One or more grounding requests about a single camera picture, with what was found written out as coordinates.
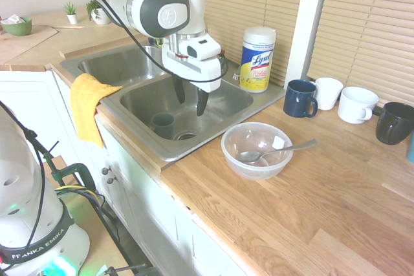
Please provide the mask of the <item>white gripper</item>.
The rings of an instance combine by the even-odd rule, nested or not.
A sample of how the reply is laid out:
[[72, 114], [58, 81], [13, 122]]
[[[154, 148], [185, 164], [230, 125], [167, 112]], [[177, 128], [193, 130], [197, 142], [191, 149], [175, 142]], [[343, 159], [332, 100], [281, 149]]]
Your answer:
[[176, 75], [172, 75], [175, 94], [179, 103], [185, 102], [185, 91], [183, 79], [191, 80], [197, 89], [197, 116], [202, 116], [209, 97], [209, 92], [213, 92], [221, 85], [221, 64], [218, 56], [205, 59], [203, 61], [189, 57], [187, 61], [179, 61], [175, 54], [169, 50], [169, 45], [164, 43], [162, 46], [162, 64]]

